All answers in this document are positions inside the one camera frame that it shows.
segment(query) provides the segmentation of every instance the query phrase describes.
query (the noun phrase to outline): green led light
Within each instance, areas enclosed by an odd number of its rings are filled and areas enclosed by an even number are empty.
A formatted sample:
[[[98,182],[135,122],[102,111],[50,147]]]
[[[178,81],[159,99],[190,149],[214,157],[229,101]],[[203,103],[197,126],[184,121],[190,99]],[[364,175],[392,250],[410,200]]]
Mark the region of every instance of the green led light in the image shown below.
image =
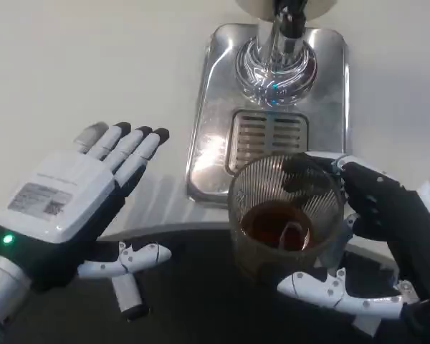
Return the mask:
[[[4,243],[5,245],[7,245],[7,244],[11,244],[13,241],[14,241],[14,236],[12,236],[11,234],[5,235],[5,236],[3,237],[3,243]]]

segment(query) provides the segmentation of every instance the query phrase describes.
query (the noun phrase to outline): qr code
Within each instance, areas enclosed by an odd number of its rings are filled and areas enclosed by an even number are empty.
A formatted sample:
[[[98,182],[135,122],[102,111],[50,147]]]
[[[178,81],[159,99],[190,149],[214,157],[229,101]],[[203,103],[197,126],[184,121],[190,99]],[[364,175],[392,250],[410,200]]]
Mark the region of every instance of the qr code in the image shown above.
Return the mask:
[[[44,209],[44,212],[49,215],[58,215],[62,208],[64,207],[63,203],[50,201],[46,208]]]

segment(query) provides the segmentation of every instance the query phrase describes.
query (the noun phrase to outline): label sticker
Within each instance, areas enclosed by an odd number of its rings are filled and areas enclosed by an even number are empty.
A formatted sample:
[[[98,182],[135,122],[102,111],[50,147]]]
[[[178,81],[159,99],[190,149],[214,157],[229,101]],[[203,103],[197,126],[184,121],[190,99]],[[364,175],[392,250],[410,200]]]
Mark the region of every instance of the label sticker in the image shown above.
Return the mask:
[[[55,188],[27,183],[8,206],[9,210],[50,221],[72,199],[72,195]]]

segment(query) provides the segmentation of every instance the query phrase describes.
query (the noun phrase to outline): white background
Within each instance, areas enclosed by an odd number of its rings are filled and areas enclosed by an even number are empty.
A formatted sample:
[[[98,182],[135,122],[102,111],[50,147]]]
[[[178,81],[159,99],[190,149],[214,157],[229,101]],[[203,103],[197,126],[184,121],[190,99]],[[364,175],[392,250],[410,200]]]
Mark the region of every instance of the white background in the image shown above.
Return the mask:
[[[109,232],[225,221],[184,196],[204,47],[234,0],[0,0],[0,205],[18,178],[95,121],[171,139]],[[350,48],[353,152],[416,188],[430,177],[430,0],[340,0],[308,24]]]

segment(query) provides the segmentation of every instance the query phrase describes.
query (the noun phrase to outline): glass cup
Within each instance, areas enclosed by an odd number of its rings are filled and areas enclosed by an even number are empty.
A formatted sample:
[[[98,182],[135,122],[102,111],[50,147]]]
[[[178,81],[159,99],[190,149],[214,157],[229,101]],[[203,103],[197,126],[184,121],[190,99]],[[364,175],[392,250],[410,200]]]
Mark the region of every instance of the glass cup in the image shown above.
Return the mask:
[[[340,187],[302,153],[246,164],[228,206],[236,263],[255,280],[312,267],[343,221]]]

